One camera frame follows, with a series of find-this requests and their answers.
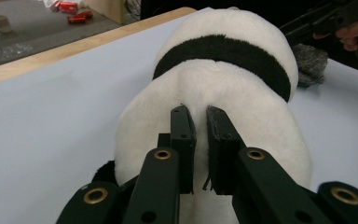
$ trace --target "screw hole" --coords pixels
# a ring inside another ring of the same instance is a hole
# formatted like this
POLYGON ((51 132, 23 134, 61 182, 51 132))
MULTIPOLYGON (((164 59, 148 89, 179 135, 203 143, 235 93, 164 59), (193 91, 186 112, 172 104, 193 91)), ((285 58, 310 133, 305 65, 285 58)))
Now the screw hole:
POLYGON ((156 159, 163 161, 163 160, 167 160, 171 156, 171 152, 167 150, 160 150, 155 152, 154 156, 156 159))
POLYGON ((308 213, 303 211, 296 211, 295 216, 298 220, 304 223, 312 223, 313 221, 312 217, 308 213))
POLYGON ((358 205, 358 195, 351 190, 333 187, 331 188, 331 194, 333 194, 336 199, 342 201, 343 203, 358 205))
POLYGON ((258 150, 249 150, 246 154, 254 160, 264 160, 265 158, 264 154, 258 150))
POLYGON ((104 188, 91 189, 84 195, 84 202, 96 204, 102 202, 107 197, 107 190, 104 188))
POLYGON ((154 212, 145 212, 141 216, 143 223, 152 223, 156 220, 157 215, 154 212))

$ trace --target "dark background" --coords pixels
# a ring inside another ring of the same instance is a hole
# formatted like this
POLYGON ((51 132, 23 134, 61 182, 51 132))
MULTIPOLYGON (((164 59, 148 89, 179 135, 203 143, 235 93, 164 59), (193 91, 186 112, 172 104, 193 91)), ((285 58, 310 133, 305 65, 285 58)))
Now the dark background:
MULTIPOLYGON (((177 9, 179 7, 205 7, 240 9, 253 11, 272 24, 280 27, 306 13, 308 9, 316 7, 322 0, 142 0, 141 19, 177 9)), ((304 44, 327 51, 329 58, 358 69, 358 58, 354 52, 342 48, 342 44, 333 35, 322 40, 310 40, 304 44)))

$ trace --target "black metal bracket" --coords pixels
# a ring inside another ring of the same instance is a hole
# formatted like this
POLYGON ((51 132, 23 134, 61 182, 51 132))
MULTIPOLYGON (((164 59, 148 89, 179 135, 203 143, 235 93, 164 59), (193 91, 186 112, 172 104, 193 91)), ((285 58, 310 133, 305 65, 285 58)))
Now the black metal bracket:
MULTIPOLYGON (((171 115, 171 133, 159 135, 138 176, 120 187, 80 188, 57 224, 178 223, 179 195, 193 191, 196 135, 184 105, 171 115)), ((247 147, 224 110, 209 106, 207 125, 212 189, 233 196, 240 223, 358 223, 358 189, 340 182, 303 189, 267 151, 247 147)))

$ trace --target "black fur band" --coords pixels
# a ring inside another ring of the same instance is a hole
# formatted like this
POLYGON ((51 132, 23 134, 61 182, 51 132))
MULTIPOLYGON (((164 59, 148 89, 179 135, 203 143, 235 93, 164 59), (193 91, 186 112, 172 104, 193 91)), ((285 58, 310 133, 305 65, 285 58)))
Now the black fur band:
POLYGON ((277 60, 258 46, 224 35, 202 36, 173 47, 158 62, 153 79, 179 63, 194 59, 235 64, 256 74, 283 100, 289 101, 289 78, 277 60))

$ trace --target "wooden table edge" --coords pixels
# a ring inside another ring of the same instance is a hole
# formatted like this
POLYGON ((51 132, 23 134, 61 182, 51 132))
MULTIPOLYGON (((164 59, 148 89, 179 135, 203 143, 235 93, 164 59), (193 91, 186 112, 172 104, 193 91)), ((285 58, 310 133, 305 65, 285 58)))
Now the wooden table edge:
POLYGON ((164 22, 184 17, 195 11, 196 10, 191 7, 181 7, 143 21, 137 21, 135 23, 125 25, 98 35, 90 36, 88 38, 57 47, 55 49, 49 49, 47 51, 19 59, 14 62, 2 64, 0 65, 0 81, 33 71, 42 66, 57 62, 61 59, 70 57, 88 49, 94 49, 127 35, 136 34, 145 29, 160 25, 164 22))

